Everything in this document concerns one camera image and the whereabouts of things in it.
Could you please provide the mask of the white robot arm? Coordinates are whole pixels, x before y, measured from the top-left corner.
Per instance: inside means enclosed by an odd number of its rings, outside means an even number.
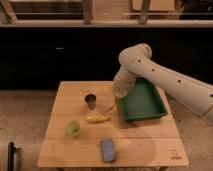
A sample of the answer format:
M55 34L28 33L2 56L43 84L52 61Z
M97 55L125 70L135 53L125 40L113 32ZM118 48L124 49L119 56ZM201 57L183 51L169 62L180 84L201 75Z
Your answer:
M213 85L159 65L151 58L152 49L146 43L125 48L119 53L120 69L114 77L115 95L125 97L135 86L136 78L143 77L201 118L213 122Z

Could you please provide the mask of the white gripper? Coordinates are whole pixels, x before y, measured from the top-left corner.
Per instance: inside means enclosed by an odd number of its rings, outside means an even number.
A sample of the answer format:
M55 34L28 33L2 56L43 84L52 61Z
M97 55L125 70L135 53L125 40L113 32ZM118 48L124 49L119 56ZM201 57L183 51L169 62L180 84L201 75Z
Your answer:
M134 78L132 76L124 76L117 74L114 78L115 96L119 99L125 97L134 86Z

